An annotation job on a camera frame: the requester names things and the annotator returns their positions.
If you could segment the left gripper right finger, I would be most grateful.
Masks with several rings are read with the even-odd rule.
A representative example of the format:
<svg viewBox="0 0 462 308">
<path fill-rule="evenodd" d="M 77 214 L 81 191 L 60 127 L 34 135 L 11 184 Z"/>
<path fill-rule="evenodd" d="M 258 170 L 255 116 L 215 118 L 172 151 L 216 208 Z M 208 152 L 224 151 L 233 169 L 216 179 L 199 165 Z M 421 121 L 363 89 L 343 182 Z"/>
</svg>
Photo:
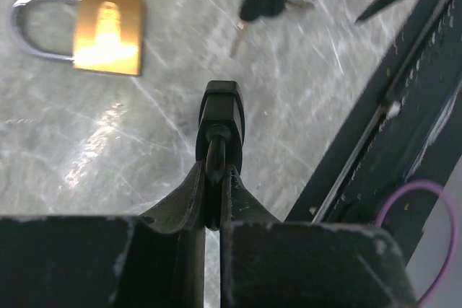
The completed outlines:
<svg viewBox="0 0 462 308">
<path fill-rule="evenodd" d="M 282 223 L 233 166 L 223 182 L 222 307 L 416 307 L 402 253 L 363 224 Z"/>
</svg>

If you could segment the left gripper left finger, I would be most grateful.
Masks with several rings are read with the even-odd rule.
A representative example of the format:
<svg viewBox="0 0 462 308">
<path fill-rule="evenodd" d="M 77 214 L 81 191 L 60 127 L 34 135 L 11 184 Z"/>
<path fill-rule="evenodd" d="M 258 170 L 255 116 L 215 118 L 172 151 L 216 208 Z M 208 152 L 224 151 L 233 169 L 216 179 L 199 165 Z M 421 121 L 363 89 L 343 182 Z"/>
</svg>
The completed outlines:
<svg viewBox="0 0 462 308">
<path fill-rule="evenodd" d="M 202 307 L 205 164 L 141 216 L 2 216 L 3 307 Z"/>
</svg>

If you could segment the black padlock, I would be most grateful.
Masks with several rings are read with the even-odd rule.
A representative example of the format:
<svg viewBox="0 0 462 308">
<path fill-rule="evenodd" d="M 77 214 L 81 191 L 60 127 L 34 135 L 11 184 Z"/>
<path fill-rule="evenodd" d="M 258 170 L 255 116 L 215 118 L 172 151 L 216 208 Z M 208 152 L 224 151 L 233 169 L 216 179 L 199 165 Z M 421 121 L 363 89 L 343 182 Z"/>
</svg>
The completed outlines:
<svg viewBox="0 0 462 308">
<path fill-rule="evenodd" d="M 227 166 L 238 172 L 243 163 L 245 116 L 236 81 L 211 80 L 199 110 L 196 160 L 205 163 L 205 225 L 220 228 L 222 185 Z"/>
</svg>

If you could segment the large brass padlock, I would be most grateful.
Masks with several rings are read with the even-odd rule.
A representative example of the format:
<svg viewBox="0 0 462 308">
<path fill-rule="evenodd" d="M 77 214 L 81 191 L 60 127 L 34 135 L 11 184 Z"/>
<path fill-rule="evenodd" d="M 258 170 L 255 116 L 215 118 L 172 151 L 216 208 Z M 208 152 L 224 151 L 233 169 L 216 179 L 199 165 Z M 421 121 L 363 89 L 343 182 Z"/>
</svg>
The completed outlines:
<svg viewBox="0 0 462 308">
<path fill-rule="evenodd" d="M 39 1 L 77 4 L 71 54 L 43 50 L 26 34 L 26 14 Z M 15 0 L 9 28 L 18 46 L 31 56 L 71 62 L 74 68 L 85 71 L 138 76 L 144 18 L 144 0 Z"/>
</svg>

